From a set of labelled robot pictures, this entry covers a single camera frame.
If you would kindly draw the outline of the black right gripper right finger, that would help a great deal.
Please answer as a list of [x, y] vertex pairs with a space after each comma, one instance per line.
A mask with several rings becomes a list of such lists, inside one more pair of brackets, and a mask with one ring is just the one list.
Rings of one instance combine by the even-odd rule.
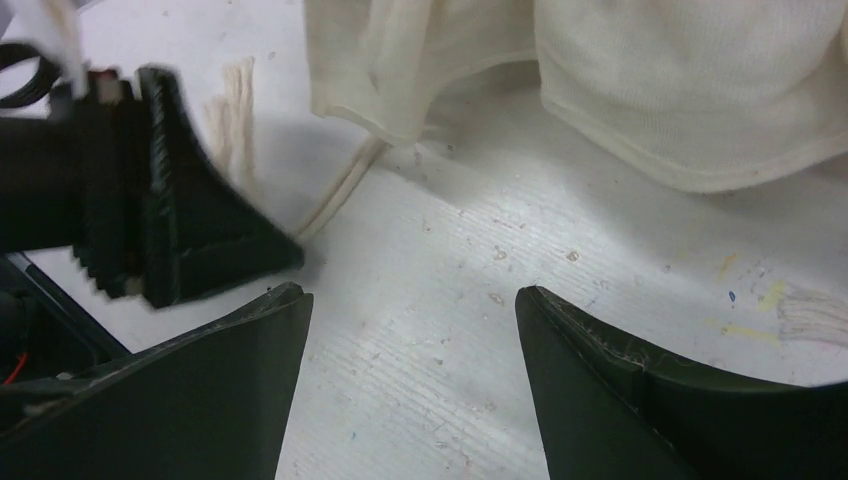
[[540, 286], [515, 314], [553, 479], [843, 479], [847, 386], [725, 371]]

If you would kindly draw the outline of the orange patterned bed cushion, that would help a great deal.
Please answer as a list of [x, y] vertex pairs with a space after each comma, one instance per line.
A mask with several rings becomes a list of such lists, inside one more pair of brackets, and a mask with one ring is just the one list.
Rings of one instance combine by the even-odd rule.
[[672, 188], [847, 150], [843, 1], [308, 1], [311, 107], [396, 146], [451, 83], [536, 61], [545, 108]]

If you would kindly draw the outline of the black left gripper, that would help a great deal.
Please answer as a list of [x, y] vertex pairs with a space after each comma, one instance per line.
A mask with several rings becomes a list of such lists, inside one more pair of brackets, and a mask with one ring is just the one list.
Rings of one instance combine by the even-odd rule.
[[1, 118], [1, 250], [72, 245], [111, 298], [165, 308], [304, 264], [303, 248], [216, 170], [177, 75], [92, 71], [72, 111], [59, 85], [44, 118]]

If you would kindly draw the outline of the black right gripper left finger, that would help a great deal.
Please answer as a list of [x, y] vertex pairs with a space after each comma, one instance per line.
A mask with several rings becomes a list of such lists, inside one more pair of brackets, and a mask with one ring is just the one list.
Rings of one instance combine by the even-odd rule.
[[1, 390], [5, 479], [271, 479], [314, 298], [281, 284], [70, 379]]

